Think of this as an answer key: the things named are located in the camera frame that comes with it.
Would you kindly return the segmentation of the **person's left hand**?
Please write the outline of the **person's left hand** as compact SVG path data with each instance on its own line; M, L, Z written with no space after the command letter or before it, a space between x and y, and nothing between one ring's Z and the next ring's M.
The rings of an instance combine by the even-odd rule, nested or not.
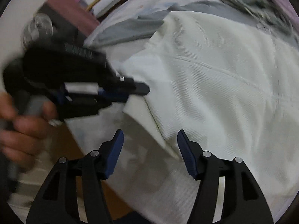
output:
M57 116L55 105L43 104L41 116L19 116L8 93L1 92L1 119L11 122L14 130L1 130L1 152L23 169L33 168L44 140L52 133L49 121Z

